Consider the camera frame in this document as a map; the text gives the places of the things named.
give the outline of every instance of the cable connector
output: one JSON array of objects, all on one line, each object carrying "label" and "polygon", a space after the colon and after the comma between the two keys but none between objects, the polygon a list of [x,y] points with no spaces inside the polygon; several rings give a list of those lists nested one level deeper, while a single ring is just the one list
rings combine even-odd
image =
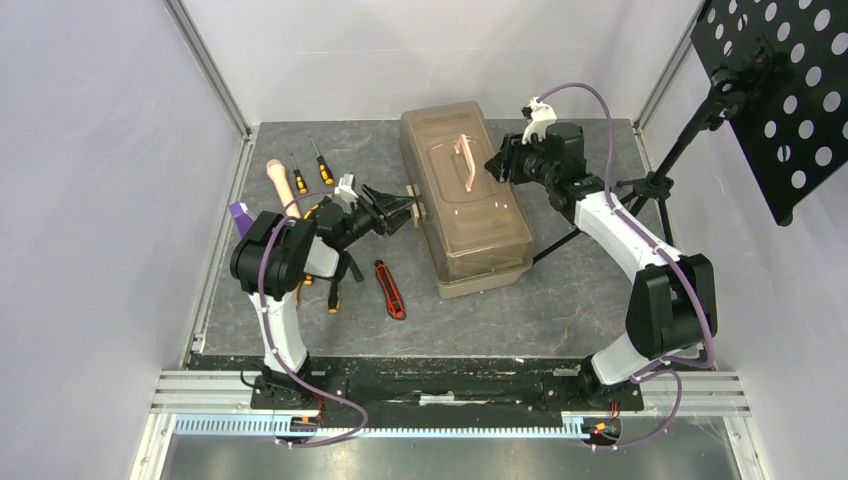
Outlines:
[{"label": "cable connector", "polygon": [[525,109],[522,109],[525,116],[527,116],[527,110],[530,113],[530,124],[524,129],[524,136],[521,137],[521,143],[525,145],[530,143],[530,139],[534,133],[539,140],[544,140],[548,126],[556,122],[556,112],[554,112],[554,109],[546,103],[539,102],[538,99],[539,97],[533,97],[530,99],[530,104]]}]

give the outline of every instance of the black perforated panel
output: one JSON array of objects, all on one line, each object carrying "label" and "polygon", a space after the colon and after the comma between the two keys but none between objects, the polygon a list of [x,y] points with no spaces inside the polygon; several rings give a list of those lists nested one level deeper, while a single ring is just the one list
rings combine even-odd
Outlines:
[{"label": "black perforated panel", "polygon": [[730,124],[772,215],[793,207],[848,160],[848,1],[713,0],[692,32],[701,63],[742,69],[762,47],[790,80]]}]

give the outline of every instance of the black clamp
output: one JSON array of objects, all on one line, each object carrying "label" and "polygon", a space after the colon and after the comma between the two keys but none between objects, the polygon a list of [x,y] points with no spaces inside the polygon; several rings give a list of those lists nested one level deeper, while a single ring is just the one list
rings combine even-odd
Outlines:
[{"label": "black clamp", "polygon": [[330,313],[337,313],[339,311],[339,306],[341,305],[339,283],[347,274],[348,269],[353,274],[353,279],[356,283],[365,281],[365,276],[362,275],[362,271],[359,270],[359,266],[356,265],[353,256],[347,250],[342,251],[339,254],[339,265],[336,267],[336,274],[328,279],[330,281],[330,294],[327,296],[327,310]]},{"label": "black clamp", "polygon": [[604,385],[595,374],[592,366],[593,356],[589,355],[580,361],[580,370],[577,372],[578,398],[593,409],[609,410],[613,402],[618,402],[626,410],[643,410],[645,404],[639,385],[630,379],[614,385]]},{"label": "black clamp", "polygon": [[[312,392],[300,386],[288,375],[275,372],[265,364],[260,365],[259,368],[260,374],[253,380],[250,408],[254,410],[302,408],[313,400]],[[307,355],[297,375],[307,383],[312,383],[311,372],[312,368]]]},{"label": "black clamp", "polygon": [[616,182],[618,188],[633,187],[633,193],[639,197],[653,198],[654,200],[668,200],[671,196],[671,187],[674,186],[674,180],[665,177],[660,179],[659,185],[654,185],[652,179],[656,172],[648,172],[645,178],[637,178],[635,180],[621,180]]}]

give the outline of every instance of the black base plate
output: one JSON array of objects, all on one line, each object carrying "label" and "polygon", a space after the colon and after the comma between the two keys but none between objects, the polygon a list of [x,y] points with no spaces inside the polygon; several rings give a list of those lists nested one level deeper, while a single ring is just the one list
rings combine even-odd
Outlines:
[{"label": "black base plate", "polygon": [[[256,357],[194,357],[192,369],[233,370]],[[577,395],[580,359],[310,357],[310,381],[316,387],[362,405],[372,428],[510,428],[562,426],[562,411],[608,412],[609,402],[591,405]],[[317,407],[315,399],[292,405],[267,404],[264,383],[252,408],[275,410]],[[617,397],[622,411],[644,409],[638,386],[628,385]],[[421,406],[423,395],[452,395],[455,402]],[[323,427],[354,427],[360,414],[324,401]]]}]

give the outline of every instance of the box handle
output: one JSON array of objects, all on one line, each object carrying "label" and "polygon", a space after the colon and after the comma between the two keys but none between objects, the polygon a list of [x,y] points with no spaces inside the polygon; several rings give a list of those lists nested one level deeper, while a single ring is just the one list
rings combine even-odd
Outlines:
[{"label": "box handle", "polygon": [[412,202],[412,225],[414,225],[415,228],[418,228],[424,221],[424,205],[418,203],[418,196],[415,195],[415,189],[412,185],[407,185],[406,191],[409,193],[410,197],[415,197],[415,201]]},{"label": "box handle", "polygon": [[468,136],[464,133],[460,135],[453,149],[457,155],[462,155],[465,158],[465,165],[468,166],[468,180],[465,181],[465,191],[470,192],[471,186],[474,185],[474,177],[477,175],[477,168],[474,166],[474,156],[471,155],[471,147],[468,145]]}]

